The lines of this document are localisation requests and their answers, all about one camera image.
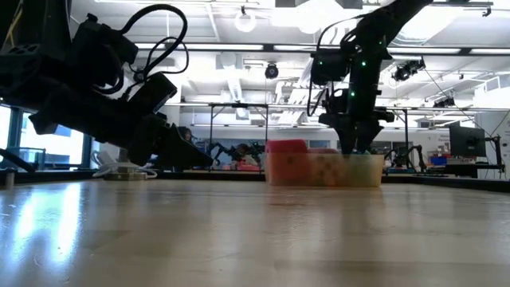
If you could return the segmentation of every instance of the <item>wooden table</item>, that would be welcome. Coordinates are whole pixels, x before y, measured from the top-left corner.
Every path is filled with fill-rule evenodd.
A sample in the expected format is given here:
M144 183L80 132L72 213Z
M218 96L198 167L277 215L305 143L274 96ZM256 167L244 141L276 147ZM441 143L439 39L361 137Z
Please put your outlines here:
M101 180L0 191L0 286L509 286L510 198Z

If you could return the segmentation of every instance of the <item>ceiling light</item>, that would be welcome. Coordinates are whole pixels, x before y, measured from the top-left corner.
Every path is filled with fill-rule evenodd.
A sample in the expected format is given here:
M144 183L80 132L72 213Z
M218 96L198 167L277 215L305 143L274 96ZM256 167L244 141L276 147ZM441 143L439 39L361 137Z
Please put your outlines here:
M471 54L510 55L510 49L472 49Z
M275 51L315 51L315 45L274 45Z
M155 44L152 43L136 43L138 49L152 49ZM165 49L165 45L159 45L156 49Z
M413 47L390 47L390 53L411 53L411 54L455 54L459 53L461 49L458 48L413 48Z
M393 60L404 60L404 61L412 61L412 60L421 60L422 57L420 56L406 56L406 55L391 55L393 57Z
M186 44L189 50L216 50L216 51L262 51L263 45L243 44Z
M165 105L178 107L209 107L207 103L168 103Z
M247 23L241 23L241 17L248 16L249 20ZM252 13L247 14L245 12L245 7L241 7L241 11L237 13L236 18L234 19L234 25L236 28L241 32L251 32L253 29L255 29L255 25L257 24L257 19L255 18L255 15Z
M136 43L138 49L152 49L155 44L152 43ZM210 44L210 43L190 43L186 44L190 51L262 51L263 45L250 45L250 44ZM160 45L158 50L165 49L164 45ZM179 46L176 50L183 51L184 48Z
M152 4L170 4L177 6L203 6L204 4L211 4L213 6L231 6L239 7L243 5L246 7L258 7L260 3L242 0L186 0L186 1L168 1L168 0L94 0L96 3L122 3L122 4L139 4L139 5L152 5Z

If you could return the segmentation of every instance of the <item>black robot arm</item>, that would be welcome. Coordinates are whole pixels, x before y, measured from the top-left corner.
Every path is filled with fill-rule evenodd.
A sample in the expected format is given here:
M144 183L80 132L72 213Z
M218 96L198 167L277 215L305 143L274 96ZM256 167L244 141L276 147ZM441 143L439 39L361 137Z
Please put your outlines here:
M183 140L177 127L158 113L177 88L162 73L149 75L186 35L182 11L166 4L147 6L120 30L89 14L71 42L70 4L70 0L23 0L12 9L13 16L21 16L12 19L20 20L0 26L0 32L9 31L8 38L17 38L8 41L15 45L0 56L0 104L35 112L29 118L39 135L52 134L61 124L126 148L135 164L144 165L156 154L162 165L210 165L212 159ZM133 64L138 53L125 33L156 10L176 13L182 19L181 33L160 57L147 63L136 83L142 86L131 99L105 96L120 91L123 66Z
M395 0L361 16L358 25L340 42L340 50L317 49L311 80L316 85L342 81L349 73L349 88L331 95L319 122L334 128L344 154L364 153L383 129L379 120L393 121L385 108L375 107L383 60L390 60L387 46L402 27L433 0Z

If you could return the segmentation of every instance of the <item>fluorescent light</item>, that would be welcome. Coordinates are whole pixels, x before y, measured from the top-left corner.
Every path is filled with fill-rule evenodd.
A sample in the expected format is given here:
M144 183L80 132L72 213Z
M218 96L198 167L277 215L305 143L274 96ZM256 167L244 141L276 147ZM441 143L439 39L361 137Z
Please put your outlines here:
M243 45L243 44L186 44L189 50L249 50L262 51L263 45Z
M269 108L306 108L303 104L269 104Z
M152 43L136 43L138 49L152 49L155 44ZM188 50L217 50L217 51L262 51L263 45L249 45L249 44L186 44ZM159 45L158 50L165 49L165 45ZM179 46L176 50L183 51L184 48Z
M210 128L210 124L191 124L191 127L208 127ZM213 124L213 127L224 127L223 124Z
M510 55L510 49L472 49L471 54Z
M151 44L151 43L136 43L136 46L138 47L138 49L152 49L154 48L154 44ZM156 49L165 49L165 45L159 45L158 48Z
M405 55L392 55L393 60L404 60L404 61L412 61L412 60L421 60L420 56L405 56Z
M412 53L412 54L455 54L459 53L458 48L411 48L411 47L390 47L390 53Z
M97 3L118 3L118 4L138 4L138 5L152 5L152 4L170 4L170 5L191 5L203 6L204 4L211 4L212 6L232 6L239 7L244 5L247 7L258 7L258 2L241 1L241 0L186 0L186 1L167 1L167 0L94 0Z
M275 51L315 51L315 45L274 45Z
M207 103L168 103L165 105L177 107L209 107Z

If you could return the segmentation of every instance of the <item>clear container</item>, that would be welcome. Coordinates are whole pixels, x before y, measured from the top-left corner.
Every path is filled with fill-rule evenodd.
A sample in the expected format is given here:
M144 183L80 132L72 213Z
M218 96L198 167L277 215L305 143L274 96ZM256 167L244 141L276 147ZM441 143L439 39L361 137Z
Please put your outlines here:
M384 155L269 153L265 178L273 186L379 187Z

